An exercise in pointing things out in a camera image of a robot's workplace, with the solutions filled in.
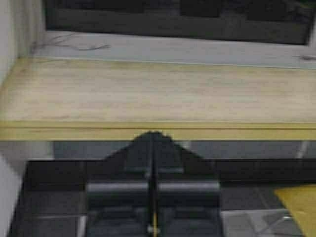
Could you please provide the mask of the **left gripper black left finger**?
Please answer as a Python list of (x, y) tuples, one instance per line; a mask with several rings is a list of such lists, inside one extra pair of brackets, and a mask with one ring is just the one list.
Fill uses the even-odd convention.
[(88, 163), (88, 237), (154, 235), (154, 134), (138, 136), (104, 161)]

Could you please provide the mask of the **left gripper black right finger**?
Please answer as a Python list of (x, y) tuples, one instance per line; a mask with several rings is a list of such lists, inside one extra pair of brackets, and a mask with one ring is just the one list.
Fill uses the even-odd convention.
[(220, 183), (212, 165), (170, 137), (153, 134), (156, 237), (220, 237)]

